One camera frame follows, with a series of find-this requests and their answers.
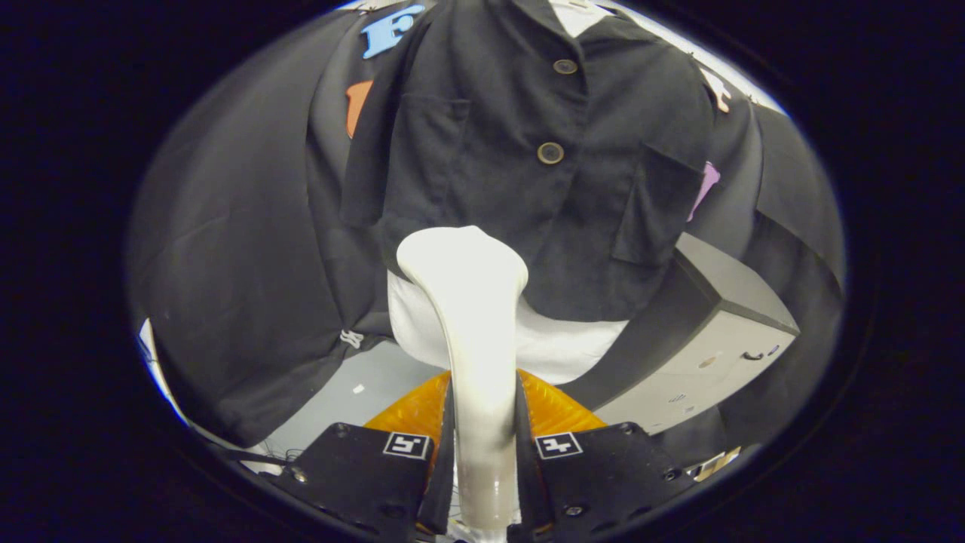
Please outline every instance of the white plastic part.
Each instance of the white plastic part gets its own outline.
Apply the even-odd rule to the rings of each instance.
[[[397,258],[446,335],[462,522],[477,541],[505,541],[516,501],[514,335],[526,264],[475,226],[415,232]]]

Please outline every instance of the black cloth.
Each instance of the black cloth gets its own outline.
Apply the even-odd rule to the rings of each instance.
[[[134,329],[151,318],[182,410],[230,443],[263,441],[385,333],[377,245],[338,220],[340,146],[345,88],[386,59],[363,60],[362,30],[408,5],[333,12],[260,51],[174,127],[142,183]],[[330,133],[308,129],[326,114]],[[367,335],[360,350],[343,329]]]
[[[725,99],[729,112],[717,114],[710,146],[710,162],[721,179],[694,211],[685,232],[741,260],[751,242],[760,191],[760,130],[748,97],[721,79],[731,93]]]
[[[476,225],[522,256],[523,296],[544,316],[619,321],[647,303],[715,119],[688,55],[620,12],[573,39],[546,0],[440,3],[390,54],[349,151],[341,217],[379,221],[391,271],[404,276],[395,253],[412,232]],[[540,157],[547,142],[562,160]]]

